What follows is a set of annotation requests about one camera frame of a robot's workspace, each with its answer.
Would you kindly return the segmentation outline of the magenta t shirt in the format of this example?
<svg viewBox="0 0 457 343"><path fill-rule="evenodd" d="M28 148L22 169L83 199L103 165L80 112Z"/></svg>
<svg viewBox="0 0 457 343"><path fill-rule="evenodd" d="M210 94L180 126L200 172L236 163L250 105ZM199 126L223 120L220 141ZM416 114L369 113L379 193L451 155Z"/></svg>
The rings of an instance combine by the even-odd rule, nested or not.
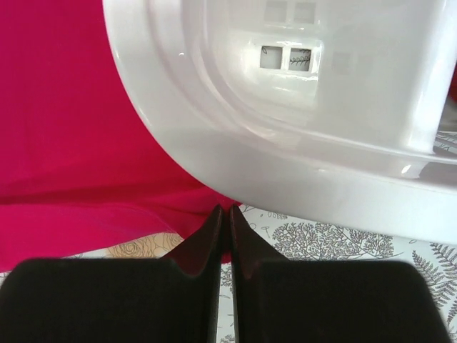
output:
<svg viewBox="0 0 457 343"><path fill-rule="evenodd" d="M1 3L1 270L159 232L233 200L185 172L126 95L100 1Z"/></svg>

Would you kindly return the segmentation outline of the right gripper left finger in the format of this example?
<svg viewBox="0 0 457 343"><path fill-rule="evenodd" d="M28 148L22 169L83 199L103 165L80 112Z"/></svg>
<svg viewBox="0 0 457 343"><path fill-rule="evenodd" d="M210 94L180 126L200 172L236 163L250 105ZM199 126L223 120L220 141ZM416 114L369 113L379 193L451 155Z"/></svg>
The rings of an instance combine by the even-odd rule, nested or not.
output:
<svg viewBox="0 0 457 343"><path fill-rule="evenodd" d="M158 259L30 259L1 286L3 342L214 342L224 211Z"/></svg>

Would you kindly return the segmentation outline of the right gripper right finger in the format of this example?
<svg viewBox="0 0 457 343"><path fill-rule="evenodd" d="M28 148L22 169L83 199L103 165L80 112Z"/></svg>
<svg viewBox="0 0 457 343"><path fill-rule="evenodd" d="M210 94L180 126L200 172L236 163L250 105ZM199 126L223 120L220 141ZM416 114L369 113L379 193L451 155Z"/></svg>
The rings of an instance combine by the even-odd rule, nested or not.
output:
<svg viewBox="0 0 457 343"><path fill-rule="evenodd" d="M231 231L237 342L448 342L424 278L405 262L287 259L238 207Z"/></svg>

